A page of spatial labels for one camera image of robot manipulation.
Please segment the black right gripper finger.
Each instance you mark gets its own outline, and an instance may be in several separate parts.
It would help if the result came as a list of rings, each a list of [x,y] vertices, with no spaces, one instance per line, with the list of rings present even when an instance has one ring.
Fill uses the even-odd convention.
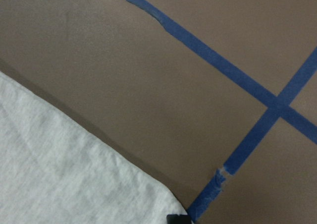
[[[170,214],[166,216],[167,224],[191,224],[191,218],[188,215]]]

